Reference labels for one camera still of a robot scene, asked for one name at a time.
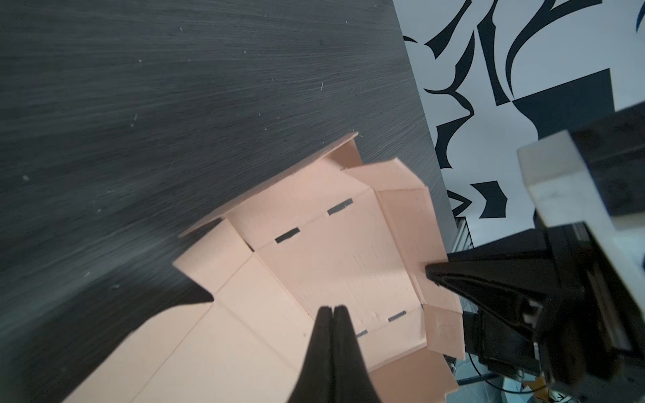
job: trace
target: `dark gray table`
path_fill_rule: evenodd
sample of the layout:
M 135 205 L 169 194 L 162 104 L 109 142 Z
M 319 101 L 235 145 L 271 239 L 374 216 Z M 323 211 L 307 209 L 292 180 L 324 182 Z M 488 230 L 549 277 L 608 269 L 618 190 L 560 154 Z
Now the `dark gray table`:
M 60 401 L 210 299 L 177 234 L 352 130 L 455 235 L 391 0 L 7 0 L 0 35 L 3 402 Z

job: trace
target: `cable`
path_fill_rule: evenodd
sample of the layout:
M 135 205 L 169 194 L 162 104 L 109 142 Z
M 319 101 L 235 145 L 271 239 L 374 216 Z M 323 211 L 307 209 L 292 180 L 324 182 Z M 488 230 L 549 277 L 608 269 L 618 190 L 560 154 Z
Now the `cable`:
M 479 372 L 479 369 L 477 369 L 477 367 L 475 366 L 475 363 L 473 361 L 473 357 L 470 355 L 470 353 L 468 353 L 468 357 L 470 358 L 470 363 L 473 364 L 473 368 L 475 368 L 475 371 L 477 371 L 479 376 L 481 376 L 482 374 L 481 374 L 481 372 Z M 537 392 L 539 390 L 542 390 L 542 389 L 546 388 L 546 385 L 544 385 L 544 386 L 541 386 L 541 387 L 537 388 L 536 390 L 526 391 L 526 392 L 516 392 L 516 391 L 512 391 L 512 390 L 506 390 L 506 389 L 499 388 L 499 387 L 493 385 L 492 383 L 490 383 L 488 381 L 485 381 L 485 382 L 487 384 L 489 384 L 490 386 L 492 386 L 493 388 L 499 390 L 499 391 L 502 391 L 502 392 L 505 392 L 505 393 L 513 393 L 514 395 L 529 395 L 530 393 L 535 393 L 535 392 Z

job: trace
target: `cardboard box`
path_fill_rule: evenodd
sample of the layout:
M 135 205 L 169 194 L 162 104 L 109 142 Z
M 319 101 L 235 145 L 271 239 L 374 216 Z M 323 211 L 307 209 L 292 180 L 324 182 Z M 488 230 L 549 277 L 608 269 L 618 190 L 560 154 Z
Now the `cardboard box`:
M 461 305 L 424 274 L 447 260 L 430 194 L 398 159 L 363 165 L 356 135 L 186 230 L 222 218 L 174 262 L 215 302 L 151 318 L 67 402 L 285 402 L 318 308 L 340 304 L 384 403 L 456 390 Z

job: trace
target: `unfolded cardboard box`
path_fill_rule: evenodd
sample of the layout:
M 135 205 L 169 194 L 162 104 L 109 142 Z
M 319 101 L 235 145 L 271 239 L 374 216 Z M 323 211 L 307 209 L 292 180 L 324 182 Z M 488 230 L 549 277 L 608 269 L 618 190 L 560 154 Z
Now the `unfolded cardboard box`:
M 148 320 L 67 402 L 285 402 L 318 309 L 340 304 L 384 403 L 457 389 L 461 305 L 424 275 L 447 259 L 428 189 L 398 159 L 363 165 L 355 136 L 189 228 L 222 219 L 174 263 L 215 302 Z

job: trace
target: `black and white patterned backdrop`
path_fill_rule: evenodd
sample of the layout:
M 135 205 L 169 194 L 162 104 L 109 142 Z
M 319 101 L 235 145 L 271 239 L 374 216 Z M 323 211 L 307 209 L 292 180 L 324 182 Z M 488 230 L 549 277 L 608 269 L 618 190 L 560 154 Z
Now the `black and white patterned backdrop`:
M 517 149 L 645 100 L 643 0 L 394 0 L 453 213 L 533 227 Z

